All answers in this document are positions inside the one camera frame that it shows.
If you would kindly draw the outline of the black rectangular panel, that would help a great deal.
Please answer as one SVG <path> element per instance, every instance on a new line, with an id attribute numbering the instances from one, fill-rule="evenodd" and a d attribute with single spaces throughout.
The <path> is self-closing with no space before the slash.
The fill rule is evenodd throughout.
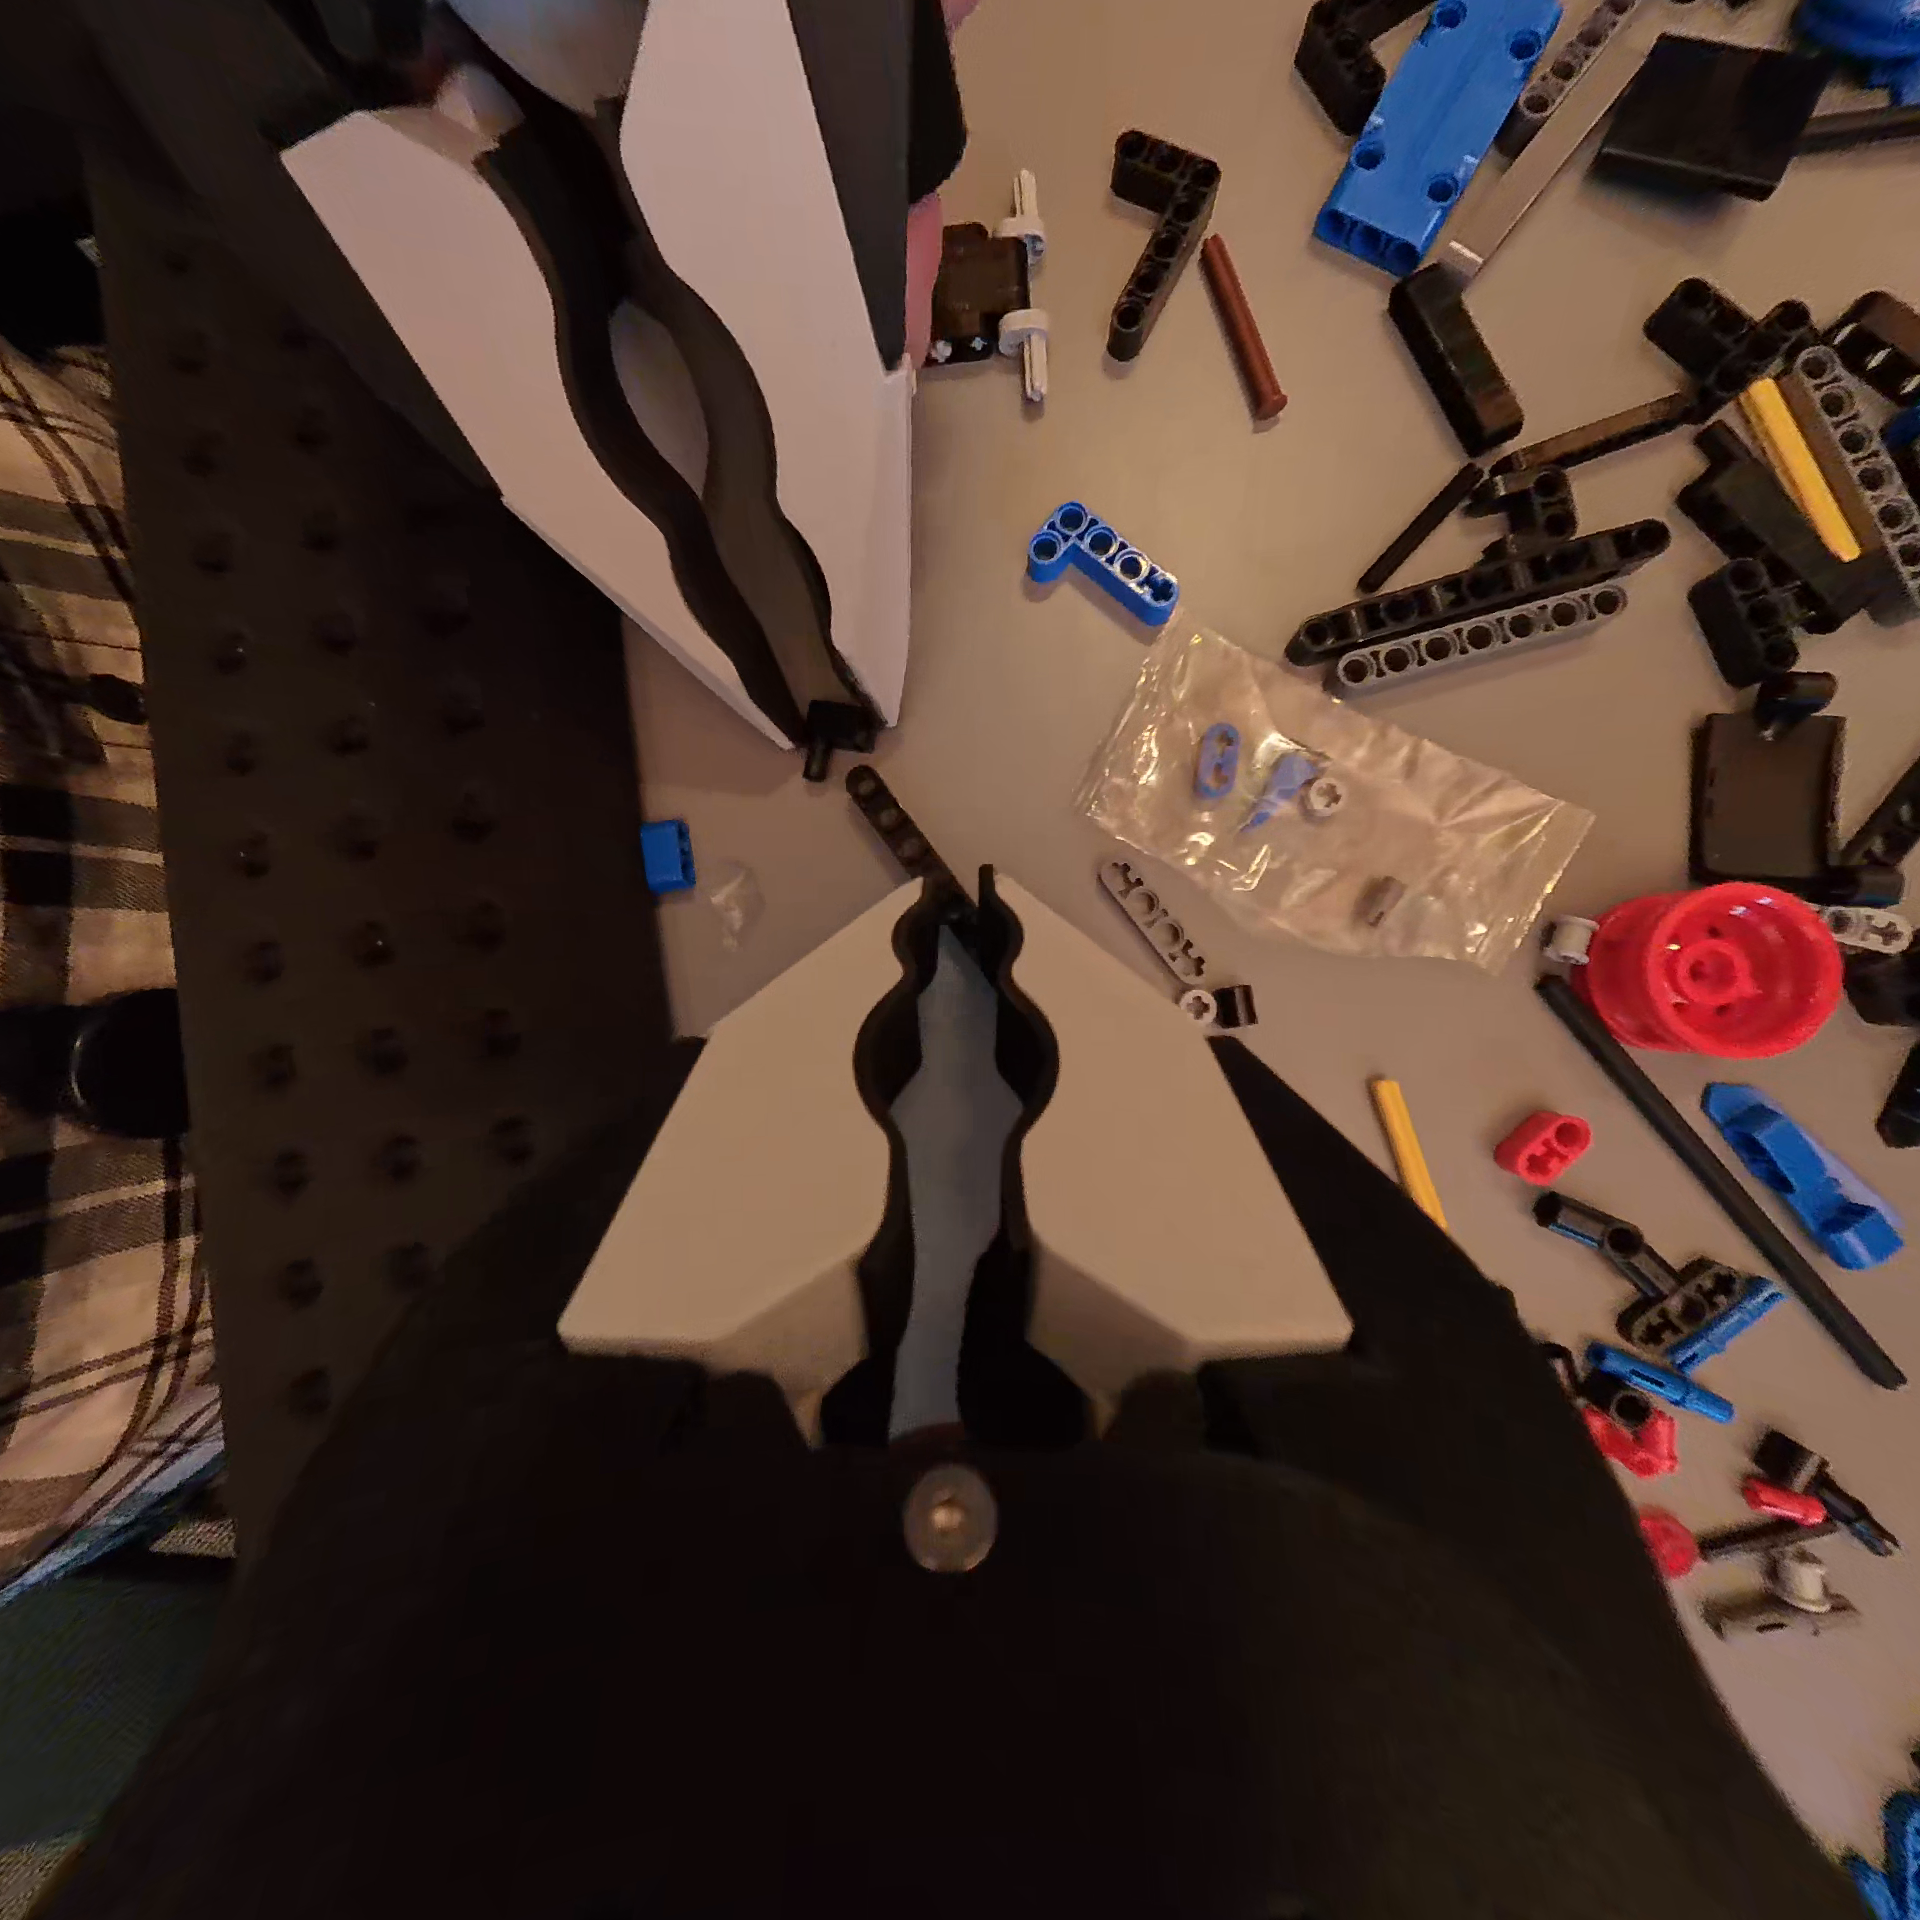
<path id="1" fill-rule="evenodd" d="M 1465 287 L 1447 264 L 1431 261 L 1400 278 L 1386 312 L 1470 459 L 1521 436 L 1521 398 L 1501 372 L 1465 306 Z"/>

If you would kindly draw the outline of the black short liftarm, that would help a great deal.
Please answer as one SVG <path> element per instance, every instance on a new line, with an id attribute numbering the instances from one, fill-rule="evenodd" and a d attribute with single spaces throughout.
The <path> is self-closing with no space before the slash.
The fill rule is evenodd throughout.
<path id="1" fill-rule="evenodd" d="M 1375 54 L 1377 41 L 1428 11 L 1431 2 L 1310 4 L 1294 72 L 1336 131 L 1358 140 L 1381 103 L 1386 68 Z"/>

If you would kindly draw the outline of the black thin liftarm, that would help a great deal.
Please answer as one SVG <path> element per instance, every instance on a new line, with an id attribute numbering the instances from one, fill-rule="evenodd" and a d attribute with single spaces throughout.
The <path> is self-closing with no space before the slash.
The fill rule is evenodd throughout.
<path id="1" fill-rule="evenodd" d="M 853 763 L 846 773 L 846 791 L 904 878 L 932 889 L 944 922 L 956 927 L 956 932 L 972 927 L 975 902 L 965 883 L 956 875 L 876 766 L 865 760 Z"/>

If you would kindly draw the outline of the dark grey thin liftarm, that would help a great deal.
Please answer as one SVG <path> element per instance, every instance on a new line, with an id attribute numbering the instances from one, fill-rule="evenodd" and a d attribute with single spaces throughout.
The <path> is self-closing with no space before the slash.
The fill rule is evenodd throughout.
<path id="1" fill-rule="evenodd" d="M 1096 878 L 1172 976 L 1182 1000 L 1205 995 L 1212 1002 L 1214 988 L 1207 960 L 1193 945 L 1184 925 L 1175 920 L 1172 908 L 1147 875 L 1142 875 L 1134 864 L 1110 857 L 1096 869 Z"/>

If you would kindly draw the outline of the blue wheel rim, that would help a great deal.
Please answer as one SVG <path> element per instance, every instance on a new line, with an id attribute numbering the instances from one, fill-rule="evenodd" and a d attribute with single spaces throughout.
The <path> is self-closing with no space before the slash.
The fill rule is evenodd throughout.
<path id="1" fill-rule="evenodd" d="M 1799 2 L 1800 37 L 1866 67 L 1917 60 L 1917 2 Z"/>

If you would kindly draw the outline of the clear zip bag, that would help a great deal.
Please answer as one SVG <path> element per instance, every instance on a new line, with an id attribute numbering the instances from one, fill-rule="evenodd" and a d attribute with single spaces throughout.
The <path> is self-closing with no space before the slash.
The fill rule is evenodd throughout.
<path id="1" fill-rule="evenodd" d="M 1193 791 L 1196 741 L 1241 732 L 1233 796 Z M 1307 748 L 1347 781 L 1347 806 L 1292 806 L 1237 832 L 1273 755 Z M 1356 958 L 1418 958 L 1501 973 L 1531 935 L 1594 816 L 1431 744 L 1210 628 L 1154 642 L 1101 735 L 1075 810 L 1109 837 L 1179 871 L 1245 932 Z M 1358 922 L 1362 889 L 1399 875 L 1407 902 Z"/>

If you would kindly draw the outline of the blue short liftarm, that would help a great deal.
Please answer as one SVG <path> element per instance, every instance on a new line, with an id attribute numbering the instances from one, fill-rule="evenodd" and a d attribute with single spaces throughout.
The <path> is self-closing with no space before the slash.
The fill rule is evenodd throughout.
<path id="1" fill-rule="evenodd" d="M 1026 543 L 1026 578 L 1036 586 L 1077 572 L 1147 628 L 1163 628 L 1179 609 L 1179 580 L 1135 543 L 1081 501 L 1058 507 Z"/>

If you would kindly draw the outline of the black and grey brick assembly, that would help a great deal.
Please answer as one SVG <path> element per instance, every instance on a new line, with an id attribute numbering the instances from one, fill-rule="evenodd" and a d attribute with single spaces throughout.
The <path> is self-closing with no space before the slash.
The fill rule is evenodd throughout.
<path id="1" fill-rule="evenodd" d="M 1050 398 L 1050 312 L 1035 301 L 1047 226 L 1039 180 L 1019 167 L 1011 210 L 997 223 L 947 223 L 932 282 L 924 372 L 1017 362 L 1021 403 L 1039 413 Z"/>

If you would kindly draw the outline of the black long axle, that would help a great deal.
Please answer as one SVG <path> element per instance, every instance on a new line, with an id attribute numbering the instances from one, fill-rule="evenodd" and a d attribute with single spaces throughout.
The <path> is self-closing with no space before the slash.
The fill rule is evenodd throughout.
<path id="1" fill-rule="evenodd" d="M 1870 1333 L 1860 1314 L 1845 1303 L 1808 1257 L 1791 1244 L 1773 1215 L 1693 1130 L 1652 1076 L 1632 1061 L 1571 983 L 1563 976 L 1543 973 L 1535 978 L 1534 992 L 1857 1373 L 1883 1391 L 1906 1391 L 1908 1373 L 1901 1363 Z"/>

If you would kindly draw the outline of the red short connector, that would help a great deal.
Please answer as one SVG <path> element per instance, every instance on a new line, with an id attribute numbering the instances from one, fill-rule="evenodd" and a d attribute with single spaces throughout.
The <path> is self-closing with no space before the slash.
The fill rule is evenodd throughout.
<path id="1" fill-rule="evenodd" d="M 1594 1130 L 1581 1114 L 1535 1109 L 1508 1127 L 1492 1147 L 1492 1160 L 1531 1187 L 1548 1190 L 1586 1155 Z"/>

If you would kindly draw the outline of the blue flat panel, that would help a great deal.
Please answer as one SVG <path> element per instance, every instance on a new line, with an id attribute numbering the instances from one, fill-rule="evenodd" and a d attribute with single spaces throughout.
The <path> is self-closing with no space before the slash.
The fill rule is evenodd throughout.
<path id="1" fill-rule="evenodd" d="M 1436 2 L 1362 121 L 1314 236 L 1390 278 L 1412 275 L 1561 17 L 1557 2 Z"/>

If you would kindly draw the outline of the blue and black frame assembly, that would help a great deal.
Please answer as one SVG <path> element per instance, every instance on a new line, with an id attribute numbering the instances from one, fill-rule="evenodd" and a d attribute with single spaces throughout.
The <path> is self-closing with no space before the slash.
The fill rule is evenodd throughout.
<path id="1" fill-rule="evenodd" d="M 1884 1799 L 1879 1859 L 1850 1852 L 1841 1864 L 1873 1917 L 1917 1917 L 1917 1790 Z"/>

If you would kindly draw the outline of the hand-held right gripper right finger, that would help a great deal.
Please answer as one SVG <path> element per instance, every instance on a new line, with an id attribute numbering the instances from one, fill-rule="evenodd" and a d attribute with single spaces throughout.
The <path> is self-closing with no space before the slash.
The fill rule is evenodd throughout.
<path id="1" fill-rule="evenodd" d="M 1072 1448 L 1149 1377 L 1335 1355 L 1353 1317 L 1203 1027 L 1026 885 L 979 871 L 1017 1109 L 967 1290 L 967 1431 Z"/>

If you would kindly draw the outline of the yellow axle rod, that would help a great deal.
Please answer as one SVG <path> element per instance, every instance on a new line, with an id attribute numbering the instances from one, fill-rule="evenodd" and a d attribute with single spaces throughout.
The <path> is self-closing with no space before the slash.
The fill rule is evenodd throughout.
<path id="1" fill-rule="evenodd" d="M 1754 378 L 1740 394 L 1740 413 L 1757 441 L 1767 469 L 1810 521 L 1823 548 L 1839 562 L 1857 562 L 1860 538 L 1830 491 L 1808 437 L 1794 417 L 1781 385 L 1773 376 Z"/>

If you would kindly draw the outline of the blue wedge panel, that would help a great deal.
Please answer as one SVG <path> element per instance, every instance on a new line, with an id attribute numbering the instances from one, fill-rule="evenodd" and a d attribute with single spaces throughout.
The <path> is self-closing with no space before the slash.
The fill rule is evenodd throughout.
<path id="1" fill-rule="evenodd" d="M 1906 1249 L 1901 1215 L 1762 1090 L 1710 1083 L 1702 1112 L 1745 1172 L 1785 1202 L 1805 1237 L 1845 1271 L 1883 1267 Z"/>

